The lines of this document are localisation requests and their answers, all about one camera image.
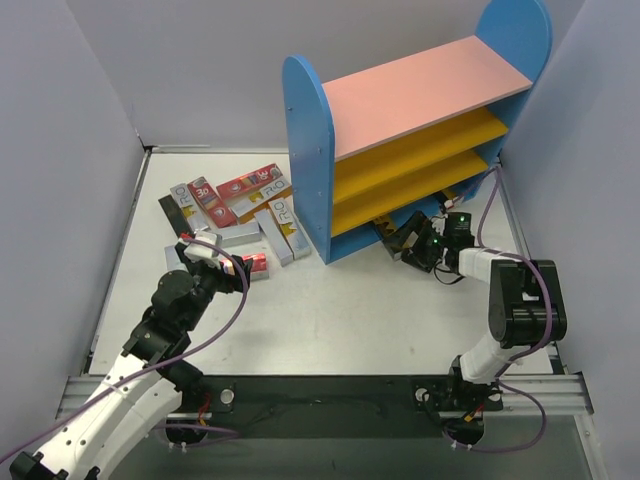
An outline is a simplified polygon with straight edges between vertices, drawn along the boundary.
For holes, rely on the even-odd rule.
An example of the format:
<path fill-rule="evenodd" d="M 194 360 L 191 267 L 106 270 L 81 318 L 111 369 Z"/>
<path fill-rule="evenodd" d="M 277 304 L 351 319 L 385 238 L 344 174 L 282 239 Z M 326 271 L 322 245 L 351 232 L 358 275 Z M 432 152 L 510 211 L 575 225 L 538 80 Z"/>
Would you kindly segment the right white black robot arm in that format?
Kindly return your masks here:
<path fill-rule="evenodd" d="M 385 248 L 394 259 L 455 282 L 477 280 L 489 288 L 488 330 L 451 364 L 443 393 L 430 393 L 437 407 L 475 415 L 499 393 L 498 379 L 511 365 L 563 339 L 568 321 L 557 266 L 476 244 L 469 213 L 428 217 L 416 211 L 387 230 Z"/>

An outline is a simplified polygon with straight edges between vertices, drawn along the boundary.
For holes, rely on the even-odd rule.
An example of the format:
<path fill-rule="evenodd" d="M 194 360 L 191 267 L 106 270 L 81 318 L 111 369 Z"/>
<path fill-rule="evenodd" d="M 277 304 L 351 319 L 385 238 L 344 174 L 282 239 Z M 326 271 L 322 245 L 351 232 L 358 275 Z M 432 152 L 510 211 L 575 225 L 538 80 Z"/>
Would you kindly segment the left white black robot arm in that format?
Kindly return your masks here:
<path fill-rule="evenodd" d="M 12 461 L 13 479 L 106 479 L 169 413 L 195 409 L 202 372 L 185 359 L 189 334 L 217 293 L 246 294 L 253 262 L 232 255 L 188 261 L 158 281 L 150 305 L 99 386 L 35 452 Z"/>

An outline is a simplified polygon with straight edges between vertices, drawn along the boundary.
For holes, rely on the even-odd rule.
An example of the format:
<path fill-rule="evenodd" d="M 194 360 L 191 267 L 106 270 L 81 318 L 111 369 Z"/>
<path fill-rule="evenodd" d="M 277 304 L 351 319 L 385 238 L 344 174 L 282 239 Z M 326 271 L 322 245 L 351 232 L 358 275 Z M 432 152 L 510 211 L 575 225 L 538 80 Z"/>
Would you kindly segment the silver RO toothpaste box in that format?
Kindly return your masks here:
<path fill-rule="evenodd" d="M 391 259 L 398 261 L 402 253 L 410 247 L 411 230 L 398 228 L 390 215 L 383 215 L 373 220 L 376 233 L 390 255 Z"/>

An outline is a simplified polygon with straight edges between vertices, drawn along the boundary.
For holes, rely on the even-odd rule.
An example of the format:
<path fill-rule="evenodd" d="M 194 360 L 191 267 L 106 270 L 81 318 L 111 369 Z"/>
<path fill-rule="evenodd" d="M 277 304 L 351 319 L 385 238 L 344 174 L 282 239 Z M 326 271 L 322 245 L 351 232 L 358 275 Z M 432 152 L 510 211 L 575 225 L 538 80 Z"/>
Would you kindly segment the silver RO box table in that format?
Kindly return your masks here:
<path fill-rule="evenodd" d="M 458 204 L 461 202 L 462 197 L 457 195 L 456 192 L 451 188 L 445 188 L 438 192 L 438 198 L 441 203 L 444 204 Z"/>

